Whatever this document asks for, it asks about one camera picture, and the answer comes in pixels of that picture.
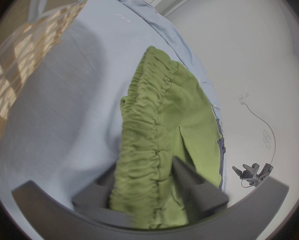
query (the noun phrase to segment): white wall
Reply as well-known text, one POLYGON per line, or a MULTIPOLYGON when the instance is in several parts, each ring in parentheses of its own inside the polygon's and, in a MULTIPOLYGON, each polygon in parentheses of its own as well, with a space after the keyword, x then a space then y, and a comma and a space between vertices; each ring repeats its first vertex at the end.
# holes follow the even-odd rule
POLYGON ((265 239, 299 198, 299 57, 293 53, 286 18, 277 0, 189 0, 167 18, 200 57, 219 96, 231 204, 252 190, 240 186, 231 167, 261 163, 266 156, 261 146, 263 125, 244 112, 240 95, 251 95, 247 104, 275 133, 271 175, 290 190, 259 237, 265 239))

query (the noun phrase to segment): wicker basket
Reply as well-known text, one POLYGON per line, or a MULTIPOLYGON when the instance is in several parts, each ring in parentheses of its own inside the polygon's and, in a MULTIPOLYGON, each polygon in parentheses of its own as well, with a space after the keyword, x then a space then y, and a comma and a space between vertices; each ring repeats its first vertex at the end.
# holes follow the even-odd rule
POLYGON ((87 0, 16 0, 0 22, 0 139, 27 78, 87 0))

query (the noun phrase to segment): green garment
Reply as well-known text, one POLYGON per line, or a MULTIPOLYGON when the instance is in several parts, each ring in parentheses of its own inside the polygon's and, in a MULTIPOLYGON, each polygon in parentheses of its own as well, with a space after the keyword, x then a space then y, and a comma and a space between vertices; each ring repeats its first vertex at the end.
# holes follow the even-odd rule
POLYGON ((188 223, 171 175, 174 155, 219 186, 219 134, 195 76, 151 46, 121 100, 122 144, 110 196, 113 210, 131 214, 140 229, 188 223))

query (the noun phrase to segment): ruched green fabric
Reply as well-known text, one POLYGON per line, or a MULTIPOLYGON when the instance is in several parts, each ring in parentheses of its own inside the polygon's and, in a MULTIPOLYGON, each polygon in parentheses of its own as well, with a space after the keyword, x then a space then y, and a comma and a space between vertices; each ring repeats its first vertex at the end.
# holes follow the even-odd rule
POLYGON ((188 223, 171 175, 173 156, 219 186, 219 134, 197 79, 151 46, 121 100, 122 143, 110 207, 133 216, 140 229, 188 223))

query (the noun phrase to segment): green fabric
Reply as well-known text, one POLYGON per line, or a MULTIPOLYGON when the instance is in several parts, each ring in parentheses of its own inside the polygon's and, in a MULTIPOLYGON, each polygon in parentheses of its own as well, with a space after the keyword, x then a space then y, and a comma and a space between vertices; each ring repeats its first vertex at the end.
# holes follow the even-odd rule
POLYGON ((221 138, 197 79, 155 47, 147 49, 121 100, 122 144, 110 196, 113 210, 140 229, 188 223, 171 176, 172 157, 195 165, 219 186, 221 138))

